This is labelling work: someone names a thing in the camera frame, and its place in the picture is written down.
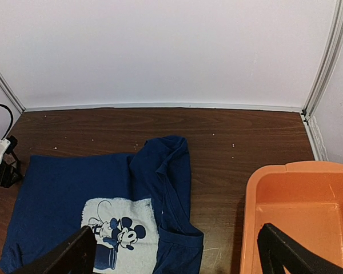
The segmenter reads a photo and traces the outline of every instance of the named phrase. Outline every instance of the mickey mouse print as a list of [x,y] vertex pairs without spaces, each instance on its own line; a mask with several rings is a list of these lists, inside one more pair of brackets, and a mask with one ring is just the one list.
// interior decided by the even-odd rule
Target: mickey mouse print
[[152,273],[159,236],[151,199],[88,200],[82,213],[84,225],[97,240],[95,273]]

